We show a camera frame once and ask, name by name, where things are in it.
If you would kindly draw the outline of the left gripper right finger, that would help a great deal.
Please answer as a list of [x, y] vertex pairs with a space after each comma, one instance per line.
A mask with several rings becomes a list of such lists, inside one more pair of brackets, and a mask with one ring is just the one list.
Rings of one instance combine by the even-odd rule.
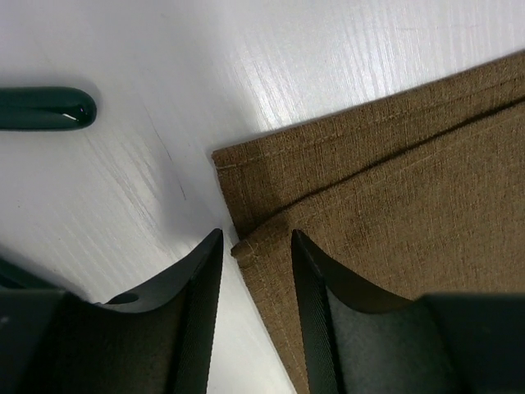
[[313, 393], [521, 393], [524, 297], [386, 291], [293, 231], [291, 257]]

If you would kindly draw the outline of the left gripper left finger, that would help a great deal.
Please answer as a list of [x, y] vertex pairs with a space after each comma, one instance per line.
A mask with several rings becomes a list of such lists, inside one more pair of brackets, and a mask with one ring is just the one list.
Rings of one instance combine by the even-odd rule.
[[106, 303], [2, 262], [2, 392], [206, 392], [222, 258], [216, 229]]

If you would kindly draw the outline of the brown cloth napkin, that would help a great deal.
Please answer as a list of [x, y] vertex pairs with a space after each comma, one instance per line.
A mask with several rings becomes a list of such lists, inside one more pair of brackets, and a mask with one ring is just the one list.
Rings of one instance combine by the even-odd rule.
[[231, 253], [308, 391], [290, 238], [409, 299], [524, 289], [524, 54], [212, 154]]

